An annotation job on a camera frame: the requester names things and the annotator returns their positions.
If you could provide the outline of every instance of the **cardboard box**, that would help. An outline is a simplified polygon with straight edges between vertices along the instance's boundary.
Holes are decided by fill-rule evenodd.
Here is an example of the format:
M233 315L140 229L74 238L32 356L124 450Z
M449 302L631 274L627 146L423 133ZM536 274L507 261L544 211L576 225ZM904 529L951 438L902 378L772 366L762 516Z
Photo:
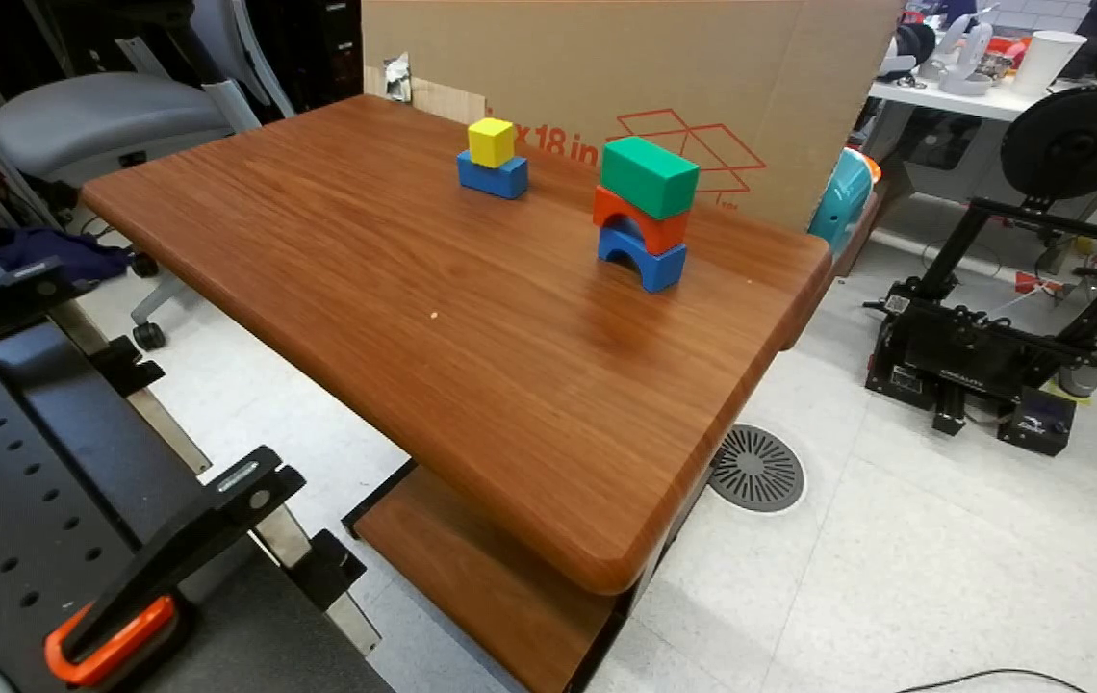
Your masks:
M484 97L520 152L611 134L694 160L699 205L804 232L902 0L364 0L364 62Z

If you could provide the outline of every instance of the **black 3d printer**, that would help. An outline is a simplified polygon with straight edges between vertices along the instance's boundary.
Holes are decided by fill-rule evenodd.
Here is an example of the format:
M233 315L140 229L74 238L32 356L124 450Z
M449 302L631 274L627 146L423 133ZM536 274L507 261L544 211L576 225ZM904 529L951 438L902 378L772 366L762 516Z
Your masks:
M867 388L933 407L935 433L962 433L966 400L999 415L1003 442L1058 455L1072 405L1043 392L1062 375L1097 362L1097 296L1058 332L1029 337L1007 319L948 307L953 265L990 219L1012 219L1040 238L1094 234L1094 225L1047 216L1062 197L1097 192L1097 88L1069 88L1029 110L1003 134L999 165L1022 205L969 201L924 278L897 283L875 307L885 312Z

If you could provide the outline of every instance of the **tiled floor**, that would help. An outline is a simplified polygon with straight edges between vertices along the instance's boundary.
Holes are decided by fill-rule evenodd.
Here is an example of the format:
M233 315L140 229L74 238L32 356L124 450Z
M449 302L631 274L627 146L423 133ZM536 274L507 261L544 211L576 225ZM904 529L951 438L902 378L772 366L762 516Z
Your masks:
M858 693L983 667L1035 667L1097 688L1097 392L1058 459L999 447L983 428L933 437L924 414L867 392L875 315L861 302L917 265L870 246L738 415L804 459L804 502L754 516L704 493L589 688ZM124 332L140 288L117 283L86 307ZM999 307L1003 296L962 287L966 305ZM1062 315L1035 302L1012 312L1043 327ZM171 378L155 392L215 463L268 442L304 470L292 507L307 529L339 531L339 516L403 463L210 305L158 319ZM517 688L377 556L362 560L371 575L353 596L382 632L371 664L395 688Z

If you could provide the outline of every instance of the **toy block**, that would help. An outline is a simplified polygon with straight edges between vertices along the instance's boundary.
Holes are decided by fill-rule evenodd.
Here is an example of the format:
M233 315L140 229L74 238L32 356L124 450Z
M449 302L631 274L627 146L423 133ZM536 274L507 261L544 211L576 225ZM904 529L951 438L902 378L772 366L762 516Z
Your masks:
M507 160L517 160L517 128L507 119L473 119L469 162L499 170Z
M609 192L605 185L591 189L591 225L609 229L623 219L649 256L666 256L671 246L684 243L690 211L671 219L649 219L631 208L623 197Z
M611 140L596 176L649 219L671 219L694 208L699 170L649 140Z
M596 260L616 261L627 260L636 265L640 288L666 292L684 274L684 246L671 246L666 256L649 256L627 229L605 229L596 238Z
M487 197L517 201L532 185L532 165L525 160L507 160L499 170L484 170L469 160L469 152L459 155L459 181L460 189L476 189Z

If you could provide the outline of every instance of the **lower shelf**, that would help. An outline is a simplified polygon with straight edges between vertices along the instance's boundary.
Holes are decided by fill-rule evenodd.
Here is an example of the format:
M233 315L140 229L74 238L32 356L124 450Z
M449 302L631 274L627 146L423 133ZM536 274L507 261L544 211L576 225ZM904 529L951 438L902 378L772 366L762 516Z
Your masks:
M580 686L623 622L623 596L580 595L423 468L350 529L526 688Z

